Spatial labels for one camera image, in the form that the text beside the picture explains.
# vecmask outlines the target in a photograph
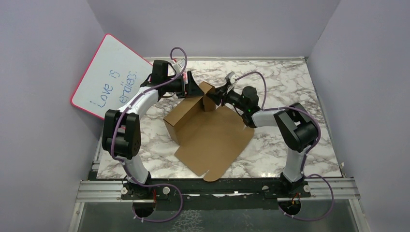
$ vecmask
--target cardboard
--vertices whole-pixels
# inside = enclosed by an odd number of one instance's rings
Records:
[[[207,93],[215,88],[206,82],[199,87]],[[175,156],[205,181],[215,181],[248,145],[254,129],[228,107],[219,107],[207,96],[187,98],[165,118],[171,138],[180,145]]]

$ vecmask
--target purple wall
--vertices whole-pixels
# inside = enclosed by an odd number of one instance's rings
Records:
[[[101,122],[69,97],[103,31],[85,0],[0,3],[0,231],[67,231]]]
[[[341,0],[308,68],[372,231],[408,231],[410,1]]]
[[[144,57],[309,56],[339,0],[88,0],[105,33]]]

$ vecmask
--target circular hole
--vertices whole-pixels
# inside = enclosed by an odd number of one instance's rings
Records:
[[[136,213],[136,215],[140,218],[146,218],[148,216],[150,216],[153,212],[154,212],[154,207],[151,206],[142,206],[142,205],[137,205],[134,204],[132,206],[134,212]]]

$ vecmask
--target box flap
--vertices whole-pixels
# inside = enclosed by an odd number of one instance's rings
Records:
[[[175,156],[195,174],[207,172],[205,181],[215,181],[245,149],[254,129],[245,127],[242,118],[228,107],[212,112],[199,111],[192,123],[199,121],[201,125],[181,144]]]
[[[201,88],[205,94],[212,89],[215,91],[215,87],[213,87],[212,85],[206,82],[202,82],[199,85],[199,88]],[[177,123],[181,121],[183,121],[185,124],[186,121],[182,120],[182,118],[193,116],[191,114],[196,113],[196,111],[192,111],[192,113],[189,114],[191,108],[193,108],[199,101],[202,101],[202,99],[205,99],[205,102],[204,102],[205,111],[211,111],[215,109],[215,104],[207,96],[185,98],[167,116],[165,116],[164,121],[168,122],[173,127],[176,126]]]

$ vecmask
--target marble tabletop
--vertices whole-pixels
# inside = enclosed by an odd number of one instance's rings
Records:
[[[213,86],[225,84],[225,76],[261,72],[267,84],[265,108],[287,106],[300,102],[318,121],[322,130],[319,144],[307,157],[305,174],[341,177],[335,153],[319,107],[312,80],[304,60],[212,60],[188,61],[199,84],[207,81]],[[247,76],[236,84],[237,92],[245,87],[257,89],[262,104],[264,85],[258,75]],[[139,152],[144,166],[153,178],[201,178],[180,162],[174,153],[178,145],[171,140],[163,118],[180,102],[176,97],[161,99],[141,119],[142,145]],[[118,179],[125,176],[120,163],[101,149],[98,179]],[[256,128],[253,139],[232,163],[222,178],[279,177],[286,164],[287,146],[277,127]]]

